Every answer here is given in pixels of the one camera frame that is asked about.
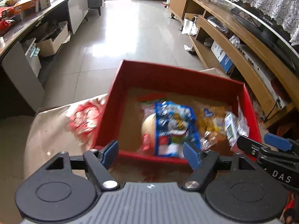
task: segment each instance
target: blue snack bag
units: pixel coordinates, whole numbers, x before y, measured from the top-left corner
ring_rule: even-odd
[[[194,143],[201,149],[192,108],[166,101],[155,103],[155,112],[155,155],[184,158],[184,142]]]

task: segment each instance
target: red box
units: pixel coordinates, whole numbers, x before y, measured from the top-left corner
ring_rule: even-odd
[[[109,89],[105,110],[98,126],[98,136],[94,142],[95,148],[100,149],[111,140],[118,139],[126,96],[131,87],[226,102],[232,106],[236,115],[239,96],[240,106],[250,127],[249,137],[261,141],[252,103],[243,83],[174,66],[123,60]],[[123,150],[119,151],[119,156],[162,163],[187,163],[185,159],[141,155]]]

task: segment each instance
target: open cardboard box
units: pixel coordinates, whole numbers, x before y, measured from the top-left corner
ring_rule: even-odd
[[[250,127],[249,137],[261,141],[251,100],[245,85],[231,79],[173,66],[123,60],[110,87],[98,126],[95,148],[119,141],[119,156],[161,163],[186,164],[185,159],[141,155],[140,103],[152,93],[165,93],[167,100],[192,107],[193,102],[229,105],[237,115],[238,102]]]

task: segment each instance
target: blue heart logo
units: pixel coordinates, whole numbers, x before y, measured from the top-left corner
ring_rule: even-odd
[[[205,118],[211,118],[214,116],[213,112],[210,112],[209,109],[204,109],[204,117]]]

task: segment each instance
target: gray ribbed panel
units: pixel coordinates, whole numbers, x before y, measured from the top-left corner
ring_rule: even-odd
[[[126,183],[119,191],[104,193],[86,215],[69,224],[232,224],[215,214],[196,192],[176,183]],[[279,224],[278,220],[268,222]],[[25,220],[22,224],[32,224]]]

